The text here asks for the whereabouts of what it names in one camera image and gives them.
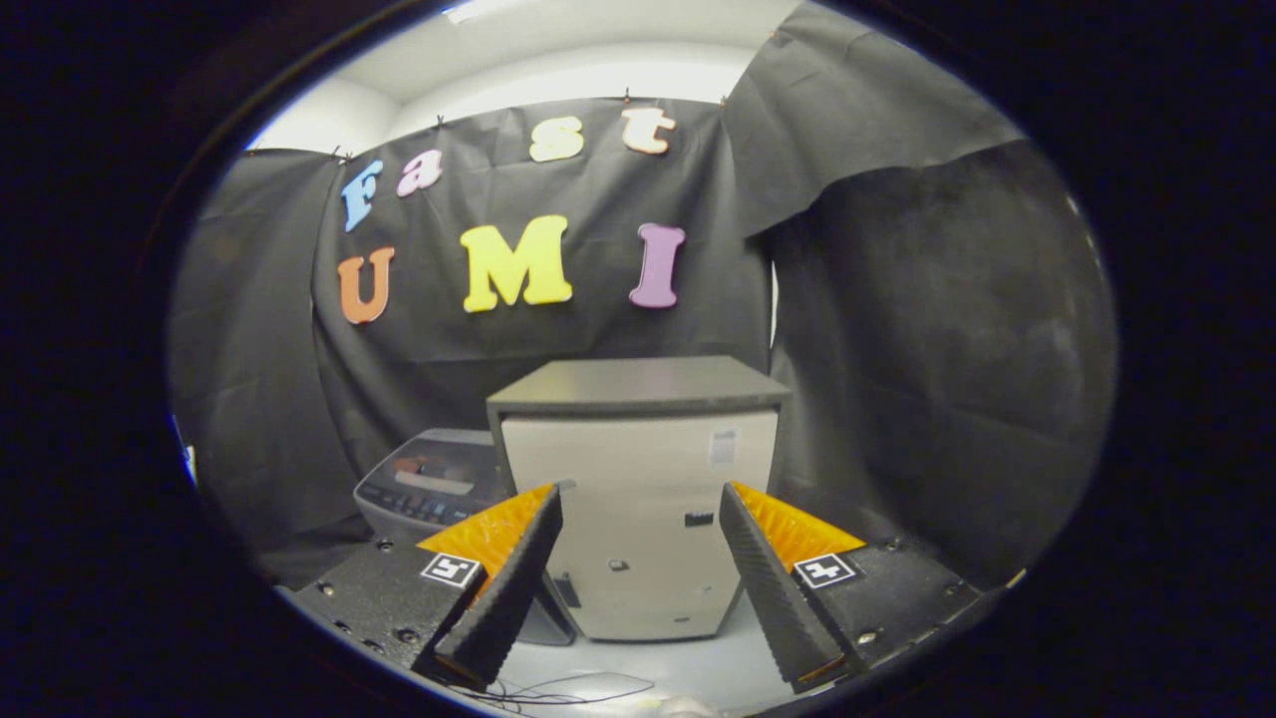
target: orange textured pad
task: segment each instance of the orange textured pad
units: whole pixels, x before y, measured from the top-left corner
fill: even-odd
[[[842,529],[799,511],[778,499],[738,482],[731,482],[731,487],[740,495],[744,506],[767,537],[767,543],[783,564],[785,571],[792,571],[794,564],[799,561],[864,546],[863,541]]]
[[[482,564],[482,568],[487,570],[487,579],[475,594],[475,601],[477,601],[482,592],[487,590],[487,584],[500,573],[518,539],[523,538],[527,524],[536,517],[536,511],[551,488],[554,485],[545,485],[501,501],[486,511],[448,527],[416,546]]]

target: sticker label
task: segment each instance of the sticker label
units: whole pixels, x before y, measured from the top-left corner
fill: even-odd
[[[434,579],[435,582],[463,589],[477,569],[477,561],[439,553],[425,568],[425,571],[421,571],[421,575],[426,579]]]
[[[735,464],[735,444],[738,430],[721,430],[709,436],[709,467],[729,467]]]
[[[836,553],[826,553],[824,556],[799,561],[794,564],[794,569],[798,570],[801,580],[813,589],[824,588],[827,585],[836,584],[837,582],[845,582],[846,579],[857,575],[855,570],[838,559]]]

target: white ceiling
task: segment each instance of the white ceiling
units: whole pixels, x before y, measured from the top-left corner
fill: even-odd
[[[336,77],[401,103],[546,52],[621,42],[758,48],[803,0],[524,0],[461,24],[435,15]]]

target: gray cabinet top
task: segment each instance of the gray cabinet top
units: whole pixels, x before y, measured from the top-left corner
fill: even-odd
[[[550,362],[487,398],[494,412],[624,412],[775,406],[789,390],[730,356]]]

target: foam letter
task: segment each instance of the foam letter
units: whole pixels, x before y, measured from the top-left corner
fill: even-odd
[[[532,130],[532,159],[549,162],[579,154],[584,147],[582,126],[579,117],[554,117],[536,125]]]
[[[678,126],[678,122],[666,117],[664,110],[660,107],[638,107],[625,110],[620,115],[629,119],[625,122],[625,131],[620,135],[620,139],[630,149],[648,154],[661,154],[669,150],[667,142],[656,139],[656,130],[660,128],[674,129]]]
[[[385,302],[390,297],[390,256],[394,256],[393,246],[383,246],[367,256],[373,261],[373,298],[366,302],[359,298],[359,268],[364,265],[364,258],[351,256],[337,264],[341,311],[350,323],[366,324],[385,310]]]
[[[382,167],[382,161],[375,159],[341,190],[341,195],[346,199],[346,231],[355,228],[373,210],[369,201],[376,193],[376,175]]]
[[[439,180],[443,168],[443,152],[429,149],[412,158],[403,167],[403,179],[399,180],[398,195],[407,196],[419,189],[425,189]]]
[[[642,277],[629,292],[629,301],[648,309],[667,309],[678,304],[674,293],[674,256],[686,232],[678,227],[646,223],[638,236],[647,245],[642,254]]]
[[[461,244],[470,250],[470,296],[466,311],[486,311],[496,306],[496,291],[505,304],[518,300],[518,288],[527,277],[523,300],[528,304],[551,304],[572,298],[572,284],[563,278],[563,231],[567,217],[547,214],[527,223],[518,247],[509,250],[505,238],[494,226],[475,227],[461,235]]]

